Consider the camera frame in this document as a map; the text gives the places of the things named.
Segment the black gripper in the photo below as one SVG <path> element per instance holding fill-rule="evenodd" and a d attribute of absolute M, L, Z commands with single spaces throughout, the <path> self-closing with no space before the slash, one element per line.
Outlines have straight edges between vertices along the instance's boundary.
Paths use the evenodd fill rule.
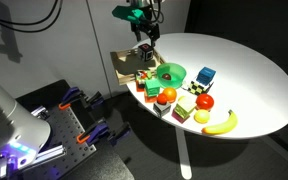
<path fill-rule="evenodd" d="M 131 30 L 136 36 L 136 40 L 141 41 L 141 33 L 145 33 L 151 40 L 151 46 L 156 46 L 156 41 L 160 38 L 159 25 L 149 22 L 146 18 L 140 24 L 131 23 Z"/>

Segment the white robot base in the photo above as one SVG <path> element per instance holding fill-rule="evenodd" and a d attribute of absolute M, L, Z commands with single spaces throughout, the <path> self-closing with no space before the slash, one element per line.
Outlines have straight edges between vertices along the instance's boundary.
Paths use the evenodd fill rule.
<path fill-rule="evenodd" d="M 0 86 L 0 178 L 30 166 L 50 133 L 48 122 L 34 117 Z"/>

